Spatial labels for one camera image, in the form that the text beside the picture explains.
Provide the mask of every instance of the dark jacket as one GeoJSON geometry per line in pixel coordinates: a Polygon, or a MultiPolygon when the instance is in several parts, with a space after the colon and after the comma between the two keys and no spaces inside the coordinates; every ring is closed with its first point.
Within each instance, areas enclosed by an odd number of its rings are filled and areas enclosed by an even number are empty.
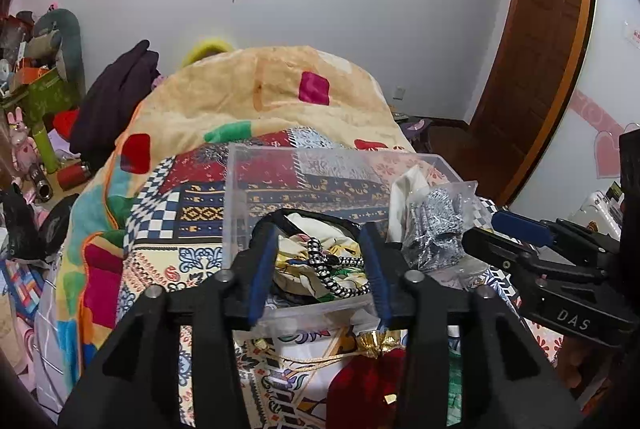
{"type": "Polygon", "coordinates": [[[136,106],[151,92],[151,83],[160,75],[158,53],[148,48],[149,41],[140,41],[107,66],[80,104],[69,144],[71,152],[89,162],[92,171],[105,164],[116,138],[129,125],[136,106]]]}

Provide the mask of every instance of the toy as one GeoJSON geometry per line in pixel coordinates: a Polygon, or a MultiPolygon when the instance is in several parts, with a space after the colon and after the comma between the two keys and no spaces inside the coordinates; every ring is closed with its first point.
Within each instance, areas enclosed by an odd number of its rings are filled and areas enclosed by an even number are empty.
{"type": "Polygon", "coordinates": [[[40,154],[36,142],[29,136],[29,129],[22,121],[22,110],[15,108],[14,114],[7,113],[9,137],[11,140],[12,159],[18,173],[24,177],[33,164],[40,164],[40,154]]]}

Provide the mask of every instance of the magenta square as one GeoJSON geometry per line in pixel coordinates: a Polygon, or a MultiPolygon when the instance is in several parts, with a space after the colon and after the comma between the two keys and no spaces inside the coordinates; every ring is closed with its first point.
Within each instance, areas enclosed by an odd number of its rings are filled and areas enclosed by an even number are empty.
{"type": "Polygon", "coordinates": [[[329,105],[329,81],[324,76],[303,72],[298,99],[311,104],[329,105]]]}

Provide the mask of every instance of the wooden floor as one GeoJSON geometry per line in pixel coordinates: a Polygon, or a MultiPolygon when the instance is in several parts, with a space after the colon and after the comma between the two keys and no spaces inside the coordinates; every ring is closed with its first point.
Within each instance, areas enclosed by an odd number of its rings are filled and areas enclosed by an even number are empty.
{"type": "Polygon", "coordinates": [[[498,138],[478,138],[461,127],[446,125],[432,125],[426,133],[431,152],[442,156],[464,181],[478,181],[476,194],[494,201],[521,162],[498,138]]]}

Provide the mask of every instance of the silver tinsel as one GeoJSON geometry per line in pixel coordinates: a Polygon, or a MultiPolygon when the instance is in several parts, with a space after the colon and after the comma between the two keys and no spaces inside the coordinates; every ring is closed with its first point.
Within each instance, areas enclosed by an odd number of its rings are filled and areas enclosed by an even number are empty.
{"type": "Polygon", "coordinates": [[[433,189],[423,202],[409,205],[402,253],[409,266],[430,271],[456,265],[464,251],[462,196],[433,189]]]}

